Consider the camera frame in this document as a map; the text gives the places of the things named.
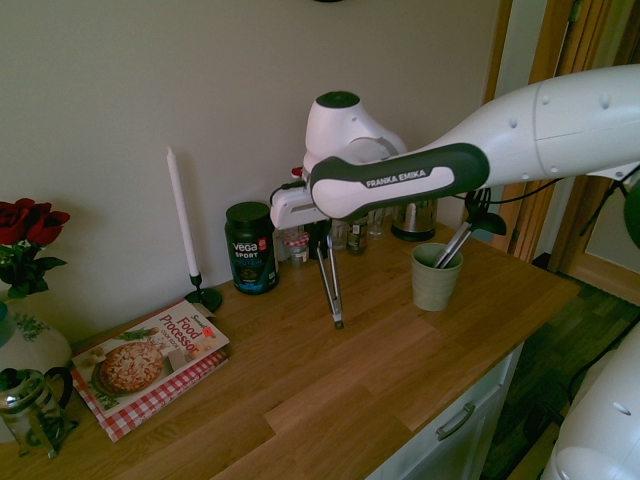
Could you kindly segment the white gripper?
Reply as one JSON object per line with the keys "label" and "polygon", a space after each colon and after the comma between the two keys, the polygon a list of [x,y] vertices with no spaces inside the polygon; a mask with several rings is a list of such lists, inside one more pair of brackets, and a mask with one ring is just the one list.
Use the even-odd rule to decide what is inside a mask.
{"label": "white gripper", "polygon": [[286,230],[308,224],[309,246],[317,247],[332,236],[333,220],[328,219],[313,203],[306,187],[278,189],[271,197],[270,217],[274,227]]}

